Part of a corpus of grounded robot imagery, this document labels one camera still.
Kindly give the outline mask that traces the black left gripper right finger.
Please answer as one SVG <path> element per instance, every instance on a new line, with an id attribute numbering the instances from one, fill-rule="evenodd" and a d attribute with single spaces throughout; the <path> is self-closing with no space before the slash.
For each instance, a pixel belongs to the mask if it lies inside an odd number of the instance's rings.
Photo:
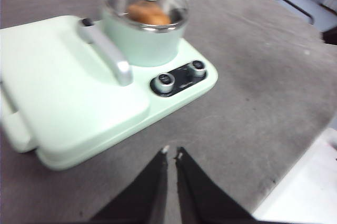
<path id="1" fill-rule="evenodd" d="M 183 147 L 175 157 L 182 223 L 253 223 L 252 215 L 225 193 Z"/>

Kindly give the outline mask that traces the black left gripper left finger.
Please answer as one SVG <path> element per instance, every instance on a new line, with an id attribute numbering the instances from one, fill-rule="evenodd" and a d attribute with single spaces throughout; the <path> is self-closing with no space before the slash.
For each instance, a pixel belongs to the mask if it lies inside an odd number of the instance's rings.
<path id="1" fill-rule="evenodd" d="M 161 148 L 129 186 L 90 218 L 90 223 L 163 223 L 168 149 L 168 145 Z"/>

